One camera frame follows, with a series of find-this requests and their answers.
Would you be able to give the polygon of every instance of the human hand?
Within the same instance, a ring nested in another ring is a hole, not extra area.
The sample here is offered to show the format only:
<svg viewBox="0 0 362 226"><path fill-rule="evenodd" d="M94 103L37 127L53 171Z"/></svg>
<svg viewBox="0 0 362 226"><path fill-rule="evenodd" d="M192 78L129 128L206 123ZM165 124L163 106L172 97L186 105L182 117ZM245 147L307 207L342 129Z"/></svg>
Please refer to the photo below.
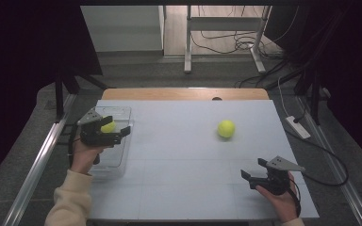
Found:
<svg viewBox="0 0 362 226"><path fill-rule="evenodd" d="M288 175L289 179L294 181L293 175L290 172L288 172ZM291 221L298 217L296 215L295 201L289 193L285 192L282 195L276 196L271 194L270 191L262 186L256 186L255 189L270 201L282 223ZM290 182L290 189L296 194L296 187L292 182Z"/></svg>
<svg viewBox="0 0 362 226"><path fill-rule="evenodd" d="M108 147L91 147L85 145L79 136L75 137L73 142L73 164L70 168L71 171L88 174L90 171L93 160L99 153L102 153Z"/></svg>

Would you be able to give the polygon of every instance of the white table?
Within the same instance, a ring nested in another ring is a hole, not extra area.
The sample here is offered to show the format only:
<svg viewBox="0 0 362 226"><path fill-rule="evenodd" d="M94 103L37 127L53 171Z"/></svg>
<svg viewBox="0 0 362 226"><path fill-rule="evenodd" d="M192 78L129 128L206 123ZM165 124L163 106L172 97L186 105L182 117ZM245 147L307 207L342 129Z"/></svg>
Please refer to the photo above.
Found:
<svg viewBox="0 0 362 226"><path fill-rule="evenodd" d="M130 106L134 119L125 174L92 183L91 219L129 221L276 218L270 203L240 177L266 177L257 158L296 163L274 104L251 101L101 100ZM232 120L229 140L217 123ZM300 172L302 218L319 215Z"/></svg>

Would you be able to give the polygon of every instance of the tennis ball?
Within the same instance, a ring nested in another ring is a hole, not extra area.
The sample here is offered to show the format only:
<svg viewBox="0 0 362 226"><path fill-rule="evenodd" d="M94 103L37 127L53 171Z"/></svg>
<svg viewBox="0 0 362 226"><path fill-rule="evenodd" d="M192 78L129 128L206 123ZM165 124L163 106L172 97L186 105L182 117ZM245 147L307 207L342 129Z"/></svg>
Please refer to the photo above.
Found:
<svg viewBox="0 0 362 226"><path fill-rule="evenodd" d="M234 135L235 124L230 120L221 121L217 127L220 136L230 138Z"/></svg>
<svg viewBox="0 0 362 226"><path fill-rule="evenodd" d="M102 133L110 133L114 130L114 128L116 127L116 123L114 121L104 125L101 127L101 131Z"/></svg>

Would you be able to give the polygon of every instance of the plastic box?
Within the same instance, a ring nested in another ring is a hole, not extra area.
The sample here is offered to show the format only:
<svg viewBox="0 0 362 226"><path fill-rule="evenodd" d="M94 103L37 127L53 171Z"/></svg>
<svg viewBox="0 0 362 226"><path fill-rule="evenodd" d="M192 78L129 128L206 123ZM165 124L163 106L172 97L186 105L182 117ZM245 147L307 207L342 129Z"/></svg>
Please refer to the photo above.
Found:
<svg viewBox="0 0 362 226"><path fill-rule="evenodd" d="M128 156L128 149L133 131L131 108L128 106L97 106L95 111L101 116L112 116L116 126L113 133L119 133L121 129L131 126L131 133L122 138L121 144L107 148L100 153L99 164L93 165L89 174L94 179L110 179L122 177Z"/></svg>

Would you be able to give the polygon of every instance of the sleeve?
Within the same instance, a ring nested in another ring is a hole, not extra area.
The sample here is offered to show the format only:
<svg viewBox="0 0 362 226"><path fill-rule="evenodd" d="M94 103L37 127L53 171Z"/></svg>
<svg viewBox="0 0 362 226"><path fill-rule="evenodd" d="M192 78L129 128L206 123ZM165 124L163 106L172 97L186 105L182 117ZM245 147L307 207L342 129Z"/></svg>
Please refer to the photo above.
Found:
<svg viewBox="0 0 362 226"><path fill-rule="evenodd" d="M301 218L296 218L281 224L281 226L304 226L304 222L302 221Z"/></svg>
<svg viewBox="0 0 362 226"><path fill-rule="evenodd" d="M92 176L67 170L61 187L55 189L55 205L45 220L45 226L86 225L91 209Z"/></svg>

